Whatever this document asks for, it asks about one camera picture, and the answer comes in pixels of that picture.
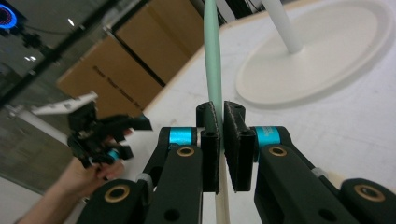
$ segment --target brass ring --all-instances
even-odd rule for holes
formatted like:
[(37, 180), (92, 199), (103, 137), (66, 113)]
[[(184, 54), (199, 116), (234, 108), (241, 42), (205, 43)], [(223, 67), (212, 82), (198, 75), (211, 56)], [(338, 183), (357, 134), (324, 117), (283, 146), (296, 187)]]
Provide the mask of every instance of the brass ring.
[(189, 157), (194, 154), (194, 149), (192, 147), (181, 147), (177, 150), (177, 155), (181, 157)]
[(375, 203), (381, 203), (385, 201), (385, 195), (379, 191), (378, 189), (371, 187), (369, 185), (356, 185), (354, 190), (364, 199), (375, 202)]
[[(112, 196), (111, 193), (114, 190), (117, 190), (117, 189), (123, 190), (123, 193), (120, 196)], [(118, 203), (118, 202), (124, 200), (129, 195), (129, 191), (130, 191), (130, 189), (129, 189), (128, 185), (117, 185), (117, 186), (114, 186), (113, 188), (109, 189), (106, 192), (105, 200), (108, 203)]]
[(282, 147), (270, 147), (269, 151), (271, 154), (273, 154), (274, 156), (278, 156), (278, 157), (284, 157), (284, 156), (288, 155), (288, 151), (286, 151)]

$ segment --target screw hole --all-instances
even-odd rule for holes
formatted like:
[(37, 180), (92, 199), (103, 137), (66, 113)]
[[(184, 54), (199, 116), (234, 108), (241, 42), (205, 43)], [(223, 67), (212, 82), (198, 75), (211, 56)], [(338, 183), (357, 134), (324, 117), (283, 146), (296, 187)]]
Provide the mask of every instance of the screw hole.
[(189, 157), (194, 154), (194, 149), (191, 147), (183, 147), (177, 150), (177, 155), (181, 157)]
[(288, 154), (288, 151), (286, 151), (282, 147), (270, 147), (269, 151), (271, 154), (278, 157), (284, 157)]
[(165, 212), (164, 217), (167, 221), (177, 221), (180, 218), (180, 213), (176, 209), (169, 209)]
[(330, 222), (335, 222), (337, 220), (337, 217), (335, 214), (327, 209), (320, 209), (319, 214), (321, 217), (324, 219), (330, 221)]

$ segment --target black cable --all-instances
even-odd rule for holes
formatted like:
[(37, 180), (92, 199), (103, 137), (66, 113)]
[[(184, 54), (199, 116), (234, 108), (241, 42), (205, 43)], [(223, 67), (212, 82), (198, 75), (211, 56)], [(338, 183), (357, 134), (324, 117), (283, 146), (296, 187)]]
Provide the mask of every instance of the black cable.
[(41, 32), (41, 33), (46, 33), (46, 34), (49, 34), (49, 35), (70, 35), (71, 34), (71, 32), (55, 32), (55, 31), (42, 30), (42, 29), (35, 28), (33, 26), (29, 26), (29, 25), (26, 25), (26, 24), (24, 24), (23, 26), (25, 28), (28, 28), (28, 29), (31, 29), (31, 30), (34, 30), (34, 31), (38, 31), (38, 32)]

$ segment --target white table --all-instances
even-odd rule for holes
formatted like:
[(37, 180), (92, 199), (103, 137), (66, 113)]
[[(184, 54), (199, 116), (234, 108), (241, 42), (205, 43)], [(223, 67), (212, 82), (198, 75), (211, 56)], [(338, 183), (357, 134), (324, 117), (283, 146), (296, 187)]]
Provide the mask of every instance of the white table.
[[(298, 7), (295, 18), (312, 7), (332, 0)], [(378, 0), (394, 14), (396, 1)], [(275, 27), (264, 14), (230, 23), (220, 30), (223, 100), (247, 109), (247, 126), (285, 126), (291, 138), (314, 165), (330, 175), (339, 187), (346, 178), (363, 177), (396, 191), (396, 44), (375, 66), (343, 89), (314, 102), (279, 109), (250, 105), (238, 96), (235, 77), (262, 36)], [(200, 49), (147, 108), (154, 132), (128, 138), (135, 158), (126, 164), (124, 178), (141, 173), (157, 145), (161, 127), (195, 126), (195, 107), (208, 101), (205, 55)], [(251, 192), (233, 193), (229, 179), (232, 223), (261, 223), (253, 202), (257, 164)], [(214, 194), (205, 193), (203, 223), (216, 223)]]

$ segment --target white stand pole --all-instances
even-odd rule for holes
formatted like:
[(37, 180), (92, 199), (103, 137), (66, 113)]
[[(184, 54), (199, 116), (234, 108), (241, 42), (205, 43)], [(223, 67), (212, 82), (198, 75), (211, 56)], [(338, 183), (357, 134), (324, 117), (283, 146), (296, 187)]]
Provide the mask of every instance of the white stand pole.
[(291, 26), (289, 17), (286, 15), (285, 8), (283, 8), (280, 0), (262, 0), (262, 3), (282, 37), (286, 48), (288, 48), (289, 53), (297, 53), (300, 51), (303, 48), (303, 44), (294, 28)]
[(12, 116), (16, 116), (24, 121), (30, 123), (31, 125), (35, 126), (38, 130), (46, 133), (47, 135), (53, 137), (54, 139), (58, 140), (62, 144), (67, 146), (67, 135), (60, 132), (56, 128), (49, 125), (46, 121), (38, 118), (36, 115), (30, 113), (29, 111), (23, 108), (13, 108), (11, 106), (7, 106), (8, 110), (10, 110), (10, 114)]

